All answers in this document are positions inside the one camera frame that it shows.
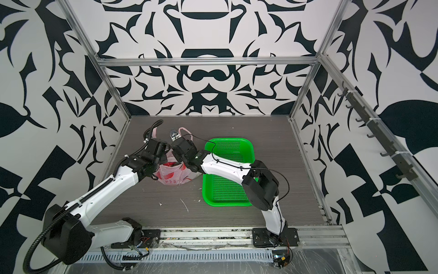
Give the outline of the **pink plastic bag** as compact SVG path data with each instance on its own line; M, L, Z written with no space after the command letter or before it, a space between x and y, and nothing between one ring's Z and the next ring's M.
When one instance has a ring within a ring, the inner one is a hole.
M172 152L173 150L170 148L166 153L167 162L158 167L153 175L154 179L166 186L178 186L186 184L201 175L200 172L191 171L182 161L178 161Z

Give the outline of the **green plastic basket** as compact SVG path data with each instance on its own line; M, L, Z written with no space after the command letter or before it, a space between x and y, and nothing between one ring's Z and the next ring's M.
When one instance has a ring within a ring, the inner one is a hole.
M245 138L213 138L206 142L205 150L215 158L241 163L245 168L254 163L253 144ZM205 174L202 194L206 204L212 207L250 207L252 204L240 183L230 173Z

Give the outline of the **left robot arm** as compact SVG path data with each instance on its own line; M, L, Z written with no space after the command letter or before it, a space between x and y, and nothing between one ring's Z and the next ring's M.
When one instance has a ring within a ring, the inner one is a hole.
M166 162L167 144L151 139L137 153L123 158L113 174L88 193L63 207L46 211L41 244L65 264L73 264L89 250L121 243L140 245L141 225L131 218L93 225L93 220L117 197L144 178L153 177Z

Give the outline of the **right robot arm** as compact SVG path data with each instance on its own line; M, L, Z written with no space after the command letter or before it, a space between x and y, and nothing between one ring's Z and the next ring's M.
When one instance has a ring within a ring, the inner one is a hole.
M251 205L262 212L268 235L280 239L287 221L279 205L282 198L274 170L261 161L240 163L219 157L211 151L199 150L192 140L184 137L174 137L171 149L175 158L191 171L219 176L241 185Z

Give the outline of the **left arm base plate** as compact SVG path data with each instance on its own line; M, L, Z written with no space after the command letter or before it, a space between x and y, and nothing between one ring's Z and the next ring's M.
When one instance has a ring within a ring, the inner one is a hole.
M137 248L152 248L160 242L160 229L143 229L141 232L135 231L133 235L122 243L111 244L112 249L131 248L136 246Z

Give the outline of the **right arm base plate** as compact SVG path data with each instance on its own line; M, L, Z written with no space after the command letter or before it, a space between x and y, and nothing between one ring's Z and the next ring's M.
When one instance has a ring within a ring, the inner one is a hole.
M297 229L289 227L285 227L280 235L269 232L266 228L253 228L252 240L256 248L297 247L300 242Z

